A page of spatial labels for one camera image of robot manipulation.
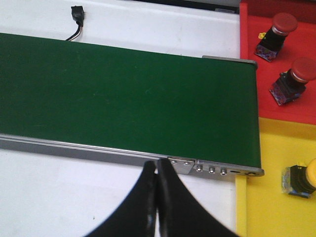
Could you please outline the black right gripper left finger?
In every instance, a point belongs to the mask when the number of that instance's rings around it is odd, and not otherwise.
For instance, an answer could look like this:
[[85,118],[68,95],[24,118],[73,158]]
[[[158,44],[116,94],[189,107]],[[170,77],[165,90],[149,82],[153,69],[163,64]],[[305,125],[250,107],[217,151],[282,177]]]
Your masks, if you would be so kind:
[[153,237],[157,205],[155,163],[147,161],[126,198],[88,237]]

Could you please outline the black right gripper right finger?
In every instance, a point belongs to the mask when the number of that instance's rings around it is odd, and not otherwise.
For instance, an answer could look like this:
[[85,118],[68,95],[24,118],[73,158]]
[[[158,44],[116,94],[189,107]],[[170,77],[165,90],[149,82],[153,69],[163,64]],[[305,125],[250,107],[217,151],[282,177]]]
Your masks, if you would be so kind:
[[178,177],[168,159],[158,161],[157,208],[162,237],[236,237],[209,214]]

